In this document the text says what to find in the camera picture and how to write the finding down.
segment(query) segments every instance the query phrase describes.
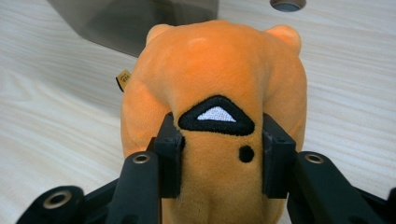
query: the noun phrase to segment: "white triangle embroidery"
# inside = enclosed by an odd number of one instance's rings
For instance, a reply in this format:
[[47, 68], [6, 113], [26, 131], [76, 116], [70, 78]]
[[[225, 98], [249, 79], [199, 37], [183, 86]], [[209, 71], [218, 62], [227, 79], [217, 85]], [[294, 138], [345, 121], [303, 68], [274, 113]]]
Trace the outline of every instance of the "white triangle embroidery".
[[236, 120], [220, 106], [208, 109], [205, 113], [198, 116], [198, 120], [219, 120], [225, 122], [236, 122]]

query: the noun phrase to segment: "black dot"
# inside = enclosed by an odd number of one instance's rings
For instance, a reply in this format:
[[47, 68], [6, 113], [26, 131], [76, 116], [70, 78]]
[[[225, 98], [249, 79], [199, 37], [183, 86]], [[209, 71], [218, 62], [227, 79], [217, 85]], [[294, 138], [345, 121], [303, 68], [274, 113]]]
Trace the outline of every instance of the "black dot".
[[239, 148], [239, 160], [242, 162], [251, 162], [254, 157], [254, 151], [250, 146]]

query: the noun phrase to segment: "brown tag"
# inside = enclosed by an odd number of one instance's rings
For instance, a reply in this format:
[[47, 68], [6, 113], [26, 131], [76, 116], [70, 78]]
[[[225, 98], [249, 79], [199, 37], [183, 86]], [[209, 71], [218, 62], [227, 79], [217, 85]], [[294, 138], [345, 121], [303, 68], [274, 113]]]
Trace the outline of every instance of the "brown tag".
[[122, 72], [120, 72], [119, 75], [116, 77], [117, 84], [119, 84], [120, 90], [122, 92], [125, 90], [126, 83], [128, 82], [130, 76], [131, 73], [125, 69]]

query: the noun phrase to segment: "orange plush toy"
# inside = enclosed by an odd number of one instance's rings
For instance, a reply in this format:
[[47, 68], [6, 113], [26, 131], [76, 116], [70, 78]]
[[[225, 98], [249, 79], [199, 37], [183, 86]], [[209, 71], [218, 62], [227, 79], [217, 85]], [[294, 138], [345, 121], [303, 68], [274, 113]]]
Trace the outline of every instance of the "orange plush toy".
[[262, 194], [262, 115], [304, 141], [301, 40], [289, 26], [227, 21], [157, 25], [124, 90], [125, 157], [146, 150], [165, 114], [184, 136], [181, 192], [163, 223], [276, 223], [284, 200]]

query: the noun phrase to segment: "light wood grain table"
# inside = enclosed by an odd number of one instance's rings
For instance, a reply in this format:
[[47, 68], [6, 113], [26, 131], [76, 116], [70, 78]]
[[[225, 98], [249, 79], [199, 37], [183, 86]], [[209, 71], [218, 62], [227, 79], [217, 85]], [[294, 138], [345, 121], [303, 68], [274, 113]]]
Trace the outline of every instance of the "light wood grain table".
[[[219, 18], [300, 32], [304, 150], [386, 198], [396, 187], [396, 1], [307, 0], [285, 13], [268, 0], [220, 0]], [[15, 223], [48, 189], [88, 193], [118, 177], [122, 93], [114, 76], [135, 61], [79, 37], [46, 1], [0, 0], [1, 223]]]

